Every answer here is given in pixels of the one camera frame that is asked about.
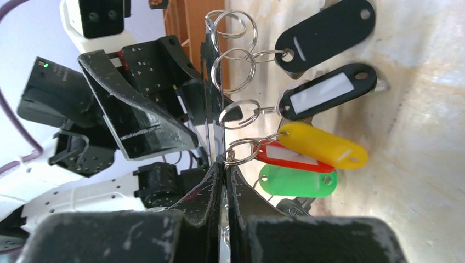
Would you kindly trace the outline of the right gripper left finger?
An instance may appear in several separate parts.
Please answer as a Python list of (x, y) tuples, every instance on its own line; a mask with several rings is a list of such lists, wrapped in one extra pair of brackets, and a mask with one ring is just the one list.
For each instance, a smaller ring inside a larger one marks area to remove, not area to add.
[(164, 211), (61, 213), (27, 240), (22, 262), (215, 262), (222, 165)]

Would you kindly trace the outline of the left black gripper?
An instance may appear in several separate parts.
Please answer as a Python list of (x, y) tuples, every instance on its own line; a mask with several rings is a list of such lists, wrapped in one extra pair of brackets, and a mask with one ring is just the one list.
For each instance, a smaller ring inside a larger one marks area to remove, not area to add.
[[(109, 55), (104, 50), (84, 53), (77, 61), (126, 160), (199, 146), (198, 136), (184, 123), (205, 124), (203, 77), (176, 36)], [(223, 98), (226, 106), (231, 104)]]

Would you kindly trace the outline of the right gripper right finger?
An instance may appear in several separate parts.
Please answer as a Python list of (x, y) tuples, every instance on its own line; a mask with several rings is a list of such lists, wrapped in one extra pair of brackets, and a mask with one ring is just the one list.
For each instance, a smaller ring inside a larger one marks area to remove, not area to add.
[(289, 216), (237, 166), (226, 172), (231, 262), (406, 262), (393, 230), (372, 217)]

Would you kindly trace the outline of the green key tag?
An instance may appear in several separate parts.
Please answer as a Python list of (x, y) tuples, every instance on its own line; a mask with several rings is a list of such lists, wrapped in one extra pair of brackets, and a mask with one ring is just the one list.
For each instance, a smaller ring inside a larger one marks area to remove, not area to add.
[(317, 173), (267, 164), (260, 170), (258, 182), (274, 196), (324, 198), (335, 191), (338, 178), (335, 171)]

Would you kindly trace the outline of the red key tag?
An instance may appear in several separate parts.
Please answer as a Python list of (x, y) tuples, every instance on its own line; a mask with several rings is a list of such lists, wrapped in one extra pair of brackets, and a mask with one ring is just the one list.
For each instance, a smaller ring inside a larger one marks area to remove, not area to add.
[(284, 147), (278, 141), (264, 140), (255, 156), (258, 161), (292, 169), (306, 170), (317, 173), (331, 173), (334, 167), (318, 161), (289, 148)]

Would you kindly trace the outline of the yellow key tag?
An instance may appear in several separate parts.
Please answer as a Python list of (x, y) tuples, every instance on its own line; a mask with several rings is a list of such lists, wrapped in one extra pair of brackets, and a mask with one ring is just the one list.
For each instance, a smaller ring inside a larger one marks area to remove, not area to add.
[(277, 131), (284, 147), (338, 169), (359, 169), (368, 153), (361, 145), (302, 122), (289, 122)]

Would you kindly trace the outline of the black white-label key tag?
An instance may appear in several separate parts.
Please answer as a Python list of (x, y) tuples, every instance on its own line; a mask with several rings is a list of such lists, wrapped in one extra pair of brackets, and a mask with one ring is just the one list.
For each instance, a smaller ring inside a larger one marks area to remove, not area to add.
[(376, 84), (373, 67), (347, 64), (290, 89), (277, 108), (282, 117), (299, 121), (359, 98), (374, 90)]

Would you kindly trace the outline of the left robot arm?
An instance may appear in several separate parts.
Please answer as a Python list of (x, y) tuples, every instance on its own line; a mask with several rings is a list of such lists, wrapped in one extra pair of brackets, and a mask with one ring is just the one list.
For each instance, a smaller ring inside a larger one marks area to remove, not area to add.
[(231, 100), (193, 68), (175, 36), (85, 53), (78, 63), (84, 116), (66, 115), (49, 166), (89, 178), (113, 163), (116, 150), (129, 161), (198, 150), (203, 165), (190, 172), (193, 186), (185, 186), (173, 165), (153, 163), (109, 181), (47, 192), (1, 222), (1, 253), (22, 250), (33, 236), (34, 262), (127, 254), (169, 260), (180, 245), (207, 258), (218, 243), (222, 175), (194, 126), (218, 125)]

